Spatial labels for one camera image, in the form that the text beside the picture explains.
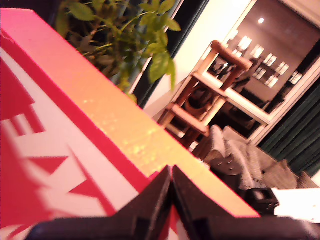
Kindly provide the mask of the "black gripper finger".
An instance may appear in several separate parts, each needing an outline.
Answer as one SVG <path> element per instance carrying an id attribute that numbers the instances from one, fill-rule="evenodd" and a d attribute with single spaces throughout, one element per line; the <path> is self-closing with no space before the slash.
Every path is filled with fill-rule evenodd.
<path id="1" fill-rule="evenodd" d="M 191 240 L 215 240 L 212 219 L 232 217 L 206 196 L 183 171 L 172 168 L 173 203 Z"/>
<path id="2" fill-rule="evenodd" d="M 163 240 L 171 211 L 171 168 L 166 166 L 131 202 L 117 212 L 118 240 Z"/>

